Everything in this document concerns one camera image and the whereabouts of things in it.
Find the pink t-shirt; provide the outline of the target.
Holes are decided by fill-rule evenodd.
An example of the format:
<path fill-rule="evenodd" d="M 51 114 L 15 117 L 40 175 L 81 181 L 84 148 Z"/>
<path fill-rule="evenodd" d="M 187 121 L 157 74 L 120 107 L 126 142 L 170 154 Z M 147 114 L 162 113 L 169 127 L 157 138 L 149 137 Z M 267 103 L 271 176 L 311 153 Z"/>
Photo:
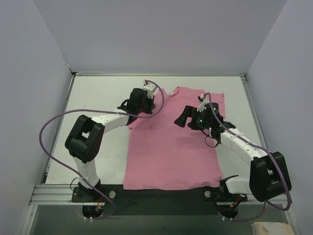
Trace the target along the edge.
<path fill-rule="evenodd" d="M 214 141 L 200 131 L 179 127 L 174 121 L 185 106 L 199 106 L 204 90 L 176 87 L 155 95 L 159 114 L 139 118 L 128 126 L 130 138 L 124 189 L 185 190 L 217 188 L 223 174 Z"/>

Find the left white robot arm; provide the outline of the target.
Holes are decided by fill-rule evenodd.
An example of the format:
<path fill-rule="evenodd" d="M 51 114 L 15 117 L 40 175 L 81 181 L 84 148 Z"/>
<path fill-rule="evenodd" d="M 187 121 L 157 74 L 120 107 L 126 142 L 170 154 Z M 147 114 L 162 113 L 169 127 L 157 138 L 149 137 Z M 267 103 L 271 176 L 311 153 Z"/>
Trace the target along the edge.
<path fill-rule="evenodd" d="M 65 148 L 74 158 L 78 172 L 79 190 L 89 201 L 100 197 L 100 179 L 96 173 L 97 156 L 103 135 L 113 129 L 128 126 L 137 120 L 141 113 L 151 115 L 156 86 L 148 83 L 142 88 L 134 88 L 129 99 L 125 100 L 113 113 L 96 117 L 80 115 L 70 131 Z"/>

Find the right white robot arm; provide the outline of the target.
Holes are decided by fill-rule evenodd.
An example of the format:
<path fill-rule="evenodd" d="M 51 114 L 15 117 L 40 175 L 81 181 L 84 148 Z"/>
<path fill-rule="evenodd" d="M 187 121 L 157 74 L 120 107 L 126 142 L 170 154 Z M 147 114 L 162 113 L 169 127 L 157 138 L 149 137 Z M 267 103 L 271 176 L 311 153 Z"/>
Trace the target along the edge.
<path fill-rule="evenodd" d="M 210 138 L 231 149 L 249 165 L 248 178 L 234 175 L 220 181 L 222 194 L 253 195 L 265 202 L 291 190 L 284 156 L 280 152 L 267 153 L 250 142 L 235 125 L 224 121 L 217 103 L 205 104 L 203 110 L 187 105 L 174 123 L 192 130 L 209 130 Z"/>

